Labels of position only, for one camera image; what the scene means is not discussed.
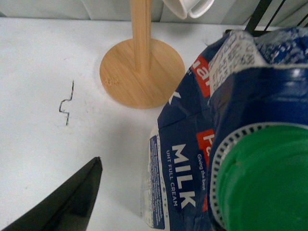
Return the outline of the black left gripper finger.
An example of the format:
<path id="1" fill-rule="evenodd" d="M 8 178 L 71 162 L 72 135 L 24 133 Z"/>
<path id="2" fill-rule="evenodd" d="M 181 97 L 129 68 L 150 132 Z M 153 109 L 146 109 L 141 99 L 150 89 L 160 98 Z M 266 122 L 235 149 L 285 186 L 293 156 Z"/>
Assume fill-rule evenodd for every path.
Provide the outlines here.
<path id="1" fill-rule="evenodd" d="M 102 162 L 95 157 L 5 231 L 85 231 L 97 198 Z"/>

